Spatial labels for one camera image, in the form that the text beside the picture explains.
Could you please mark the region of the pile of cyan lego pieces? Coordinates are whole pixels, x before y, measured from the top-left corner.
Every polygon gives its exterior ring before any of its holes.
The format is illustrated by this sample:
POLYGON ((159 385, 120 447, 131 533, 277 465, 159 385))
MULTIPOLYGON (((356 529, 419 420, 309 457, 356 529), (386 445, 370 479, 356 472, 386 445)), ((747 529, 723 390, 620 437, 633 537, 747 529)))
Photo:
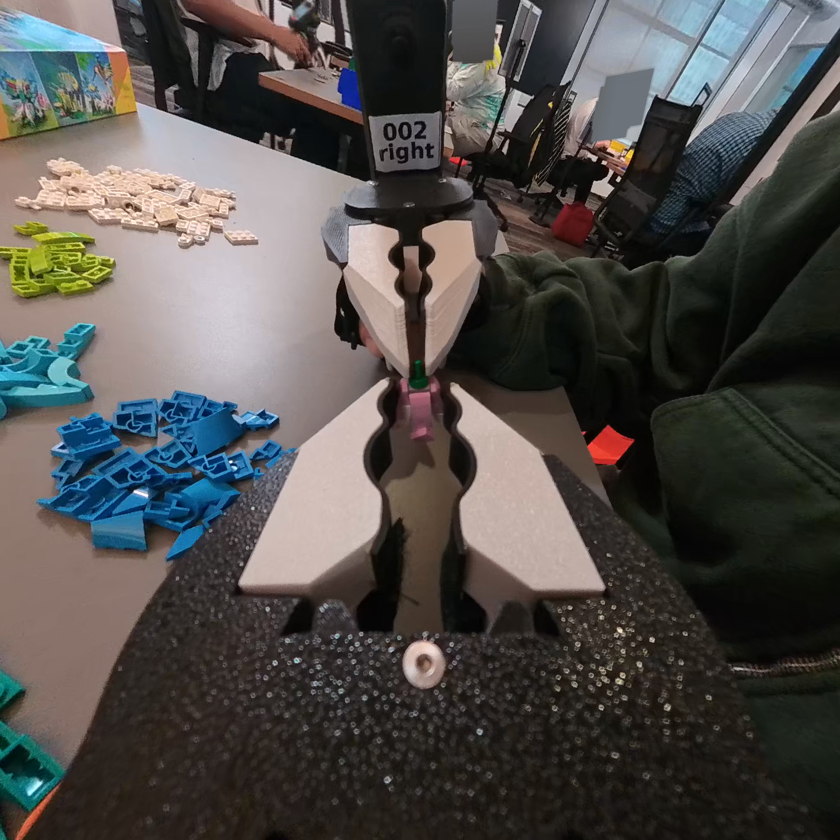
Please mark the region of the pile of cyan lego pieces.
POLYGON ((36 335, 1 346, 1 418, 11 409, 73 406, 93 399, 81 379, 78 360, 96 335, 93 323, 79 322, 53 346, 36 335))

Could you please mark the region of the pink lego flower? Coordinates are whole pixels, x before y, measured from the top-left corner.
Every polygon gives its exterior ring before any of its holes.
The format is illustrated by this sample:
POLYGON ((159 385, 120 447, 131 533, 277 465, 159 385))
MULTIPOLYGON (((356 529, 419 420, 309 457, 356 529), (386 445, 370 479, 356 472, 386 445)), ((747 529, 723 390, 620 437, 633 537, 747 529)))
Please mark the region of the pink lego flower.
POLYGON ((445 413, 437 377, 430 377, 428 383, 422 386, 414 386, 403 377, 399 387, 396 424, 408 427, 412 441, 434 441, 435 424, 443 421, 445 413))

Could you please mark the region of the office desk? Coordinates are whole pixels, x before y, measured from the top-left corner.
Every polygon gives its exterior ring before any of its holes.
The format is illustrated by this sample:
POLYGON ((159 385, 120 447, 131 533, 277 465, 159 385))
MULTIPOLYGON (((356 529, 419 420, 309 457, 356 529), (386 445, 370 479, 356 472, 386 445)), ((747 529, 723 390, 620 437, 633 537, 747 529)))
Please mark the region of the office desk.
POLYGON ((319 112, 362 125, 361 110, 342 102, 336 73, 315 68, 264 71, 259 74, 259 85, 319 112))

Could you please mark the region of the red bag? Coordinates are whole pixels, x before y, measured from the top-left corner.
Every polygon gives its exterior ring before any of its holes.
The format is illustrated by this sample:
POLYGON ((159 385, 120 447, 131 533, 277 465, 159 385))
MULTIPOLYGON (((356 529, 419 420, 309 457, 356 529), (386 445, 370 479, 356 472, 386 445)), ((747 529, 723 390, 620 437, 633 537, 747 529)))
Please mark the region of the red bag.
POLYGON ((594 213, 585 202, 564 204, 551 224, 552 236, 567 245, 582 248, 594 227, 594 213))

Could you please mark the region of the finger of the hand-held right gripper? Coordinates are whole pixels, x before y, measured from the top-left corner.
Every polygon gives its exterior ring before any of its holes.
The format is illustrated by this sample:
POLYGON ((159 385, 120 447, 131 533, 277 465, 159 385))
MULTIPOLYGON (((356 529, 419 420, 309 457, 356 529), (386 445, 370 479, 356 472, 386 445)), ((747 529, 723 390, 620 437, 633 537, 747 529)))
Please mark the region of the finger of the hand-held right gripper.
POLYGON ((360 320, 386 362, 399 375, 408 375, 406 301, 397 289, 401 271, 391 261, 399 245, 400 235, 391 227, 349 226, 343 279, 360 320))
POLYGON ((448 219, 425 226, 419 237, 423 248, 430 251, 422 269, 425 286, 418 303, 422 361, 426 373, 435 373, 476 298, 481 262, 470 219, 448 219))

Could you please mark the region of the pile of teal lego pieces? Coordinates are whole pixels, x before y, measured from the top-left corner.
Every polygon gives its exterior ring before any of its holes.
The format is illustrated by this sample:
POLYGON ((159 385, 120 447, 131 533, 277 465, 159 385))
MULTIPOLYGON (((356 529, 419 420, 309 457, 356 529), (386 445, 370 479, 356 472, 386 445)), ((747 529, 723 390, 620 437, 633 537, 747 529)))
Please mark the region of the pile of teal lego pieces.
POLYGON ((29 736, 1 722, 1 794, 31 813, 64 779, 61 765, 29 736))

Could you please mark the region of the colourful lego set box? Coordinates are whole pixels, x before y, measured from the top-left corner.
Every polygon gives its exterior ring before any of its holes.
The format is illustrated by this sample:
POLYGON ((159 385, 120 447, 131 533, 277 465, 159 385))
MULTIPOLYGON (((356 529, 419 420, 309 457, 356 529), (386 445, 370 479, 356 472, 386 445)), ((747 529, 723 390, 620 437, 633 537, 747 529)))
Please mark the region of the colourful lego set box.
POLYGON ((136 111, 122 47, 2 7, 2 140, 136 111))

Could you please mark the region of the pile of white lego pieces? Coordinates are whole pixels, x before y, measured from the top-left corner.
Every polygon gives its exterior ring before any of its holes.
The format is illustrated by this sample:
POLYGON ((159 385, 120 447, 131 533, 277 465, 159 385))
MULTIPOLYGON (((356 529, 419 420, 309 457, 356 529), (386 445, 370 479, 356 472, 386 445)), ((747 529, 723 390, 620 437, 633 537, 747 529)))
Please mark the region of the pile of white lego pieces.
POLYGON ((230 227, 235 192, 200 185, 180 175, 145 167, 107 164, 91 171, 65 157, 47 160, 47 174, 30 196, 14 198, 17 208, 86 215, 99 226, 142 233, 170 232, 181 249, 205 245, 219 234, 232 246, 256 246, 256 234, 230 227))

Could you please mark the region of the black mesh office chair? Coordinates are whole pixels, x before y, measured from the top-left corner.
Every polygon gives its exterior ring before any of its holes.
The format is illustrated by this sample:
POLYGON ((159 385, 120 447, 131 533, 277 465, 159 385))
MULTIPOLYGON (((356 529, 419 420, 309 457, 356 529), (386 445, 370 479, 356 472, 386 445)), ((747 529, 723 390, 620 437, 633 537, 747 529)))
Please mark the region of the black mesh office chair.
POLYGON ((592 257, 604 251, 619 256, 640 253, 661 241, 647 225, 669 191, 710 93, 705 86, 690 105, 653 99, 633 159, 595 212, 592 257))

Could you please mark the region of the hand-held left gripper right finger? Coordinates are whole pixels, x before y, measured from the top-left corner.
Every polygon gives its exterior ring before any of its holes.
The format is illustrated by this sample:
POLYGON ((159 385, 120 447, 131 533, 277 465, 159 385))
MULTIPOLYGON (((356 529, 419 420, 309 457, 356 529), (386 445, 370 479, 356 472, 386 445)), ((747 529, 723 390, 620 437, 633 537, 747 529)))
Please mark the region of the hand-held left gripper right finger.
POLYGON ((445 551, 445 630, 482 632, 504 612, 599 599, 606 585, 543 455, 465 389, 445 395, 459 483, 445 551))

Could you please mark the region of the red plastic piece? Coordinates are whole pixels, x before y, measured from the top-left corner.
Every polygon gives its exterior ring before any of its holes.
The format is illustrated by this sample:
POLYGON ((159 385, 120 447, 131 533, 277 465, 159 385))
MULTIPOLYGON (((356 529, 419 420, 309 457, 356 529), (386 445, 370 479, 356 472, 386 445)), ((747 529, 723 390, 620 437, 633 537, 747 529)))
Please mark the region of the red plastic piece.
POLYGON ((631 437, 618 433, 609 425, 583 432, 587 450, 595 466, 619 466, 634 444, 631 437))

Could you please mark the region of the pile of lime lego pieces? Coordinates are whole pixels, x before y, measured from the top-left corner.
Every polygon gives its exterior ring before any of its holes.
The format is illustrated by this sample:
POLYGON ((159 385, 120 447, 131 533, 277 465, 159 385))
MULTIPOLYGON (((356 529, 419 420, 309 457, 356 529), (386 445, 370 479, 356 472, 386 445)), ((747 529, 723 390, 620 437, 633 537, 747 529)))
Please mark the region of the pile of lime lego pieces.
POLYGON ((16 297, 81 297, 110 281, 117 261, 90 251, 96 240, 87 234, 60 232, 44 224, 15 226, 27 243, 3 245, 1 259, 7 266, 9 286, 16 297))

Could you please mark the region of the person's right forearm green sleeve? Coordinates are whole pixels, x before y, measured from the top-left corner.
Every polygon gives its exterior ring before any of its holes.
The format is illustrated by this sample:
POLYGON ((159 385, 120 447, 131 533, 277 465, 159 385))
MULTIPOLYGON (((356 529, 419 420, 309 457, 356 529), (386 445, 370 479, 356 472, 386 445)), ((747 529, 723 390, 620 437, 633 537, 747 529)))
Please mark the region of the person's right forearm green sleeve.
POLYGON ((714 268, 702 255, 636 269, 548 252, 489 259, 448 361, 513 391, 562 386, 584 427, 634 431, 717 368, 728 294, 714 268))

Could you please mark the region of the pile of blue lego pieces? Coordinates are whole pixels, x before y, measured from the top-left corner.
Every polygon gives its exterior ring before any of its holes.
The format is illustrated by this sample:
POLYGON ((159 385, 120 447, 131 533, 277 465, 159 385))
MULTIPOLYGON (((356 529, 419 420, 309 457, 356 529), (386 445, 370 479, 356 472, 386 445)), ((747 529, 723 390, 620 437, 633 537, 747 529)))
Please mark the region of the pile of blue lego pieces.
POLYGON ((175 535, 167 561, 181 558, 270 468, 293 454, 254 434, 279 424, 195 392, 117 404, 110 417, 71 417, 51 449, 52 494, 40 508, 89 526, 98 550, 144 552, 149 528, 175 535))

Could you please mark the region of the large black screen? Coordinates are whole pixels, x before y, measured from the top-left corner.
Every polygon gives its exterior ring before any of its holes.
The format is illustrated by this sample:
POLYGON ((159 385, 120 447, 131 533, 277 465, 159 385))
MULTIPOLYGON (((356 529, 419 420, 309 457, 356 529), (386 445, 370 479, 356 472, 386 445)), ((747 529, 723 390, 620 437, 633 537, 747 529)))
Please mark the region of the large black screen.
POLYGON ((534 1, 541 17, 521 75, 514 87, 536 95, 561 84, 594 1, 534 1))

